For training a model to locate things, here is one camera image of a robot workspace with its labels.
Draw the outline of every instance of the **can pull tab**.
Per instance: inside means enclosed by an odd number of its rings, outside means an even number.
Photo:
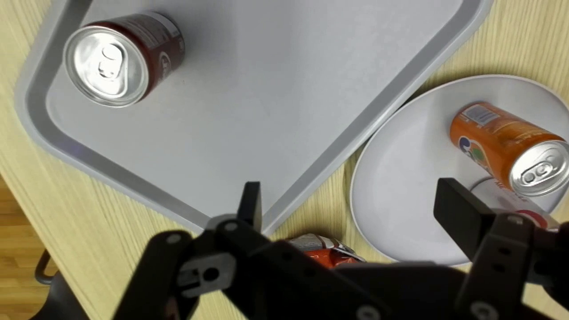
[[[117,44],[106,44],[101,48],[101,60],[97,71],[101,78],[115,80],[120,75],[124,62],[124,52]]]

